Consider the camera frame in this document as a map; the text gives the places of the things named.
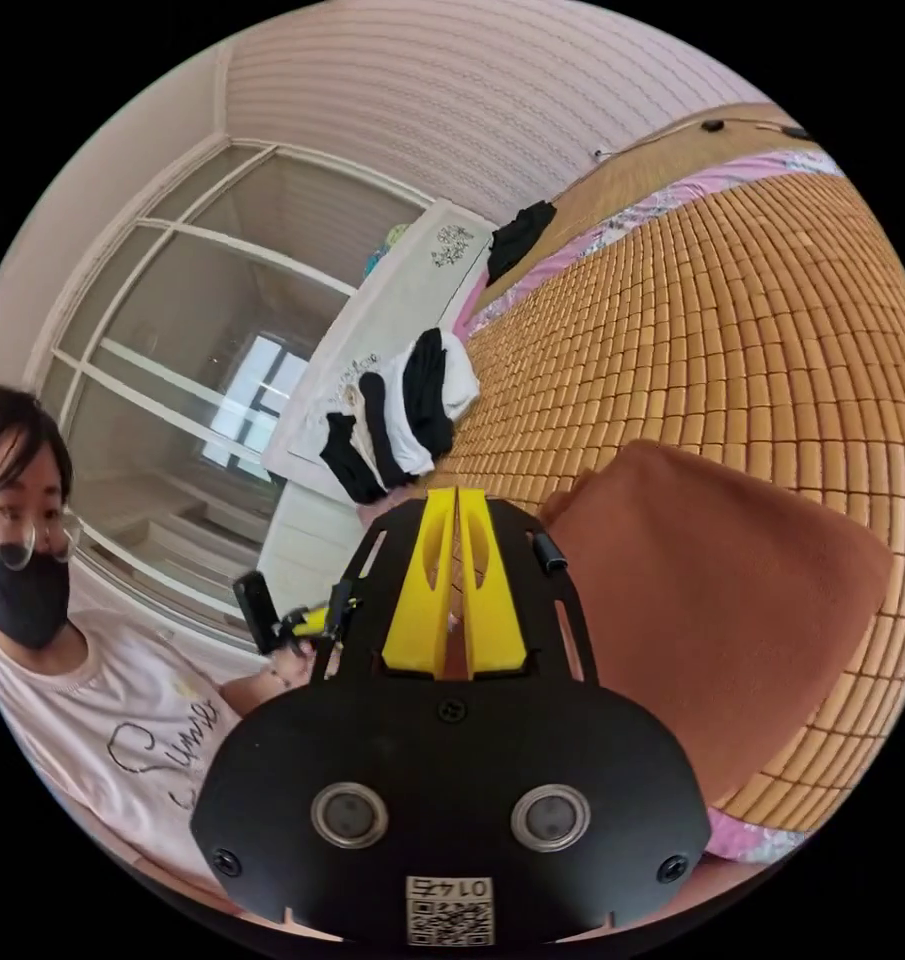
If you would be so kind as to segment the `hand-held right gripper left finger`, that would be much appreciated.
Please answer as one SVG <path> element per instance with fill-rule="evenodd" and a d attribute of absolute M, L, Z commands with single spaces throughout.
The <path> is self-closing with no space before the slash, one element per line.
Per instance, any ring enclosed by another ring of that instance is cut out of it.
<path fill-rule="evenodd" d="M 442 673 L 446 662 L 457 495 L 435 489 L 423 500 L 416 535 L 382 658 L 401 673 Z"/>

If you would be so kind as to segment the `person's left hand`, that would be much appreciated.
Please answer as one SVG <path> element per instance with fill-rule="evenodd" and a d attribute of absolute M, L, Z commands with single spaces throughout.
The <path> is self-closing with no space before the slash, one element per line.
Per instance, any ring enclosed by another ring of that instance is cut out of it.
<path fill-rule="evenodd" d="M 266 675 L 279 690 L 297 689 L 306 685 L 313 676 L 320 653 L 319 638 L 294 638 L 271 653 L 268 657 Z"/>

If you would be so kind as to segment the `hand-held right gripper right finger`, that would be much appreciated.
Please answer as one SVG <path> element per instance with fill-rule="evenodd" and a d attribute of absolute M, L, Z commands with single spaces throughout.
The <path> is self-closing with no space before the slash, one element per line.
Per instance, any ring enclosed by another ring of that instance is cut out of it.
<path fill-rule="evenodd" d="M 482 490 L 458 491 L 458 523 L 466 669 L 469 673 L 520 673 L 525 666 L 526 646 Z"/>

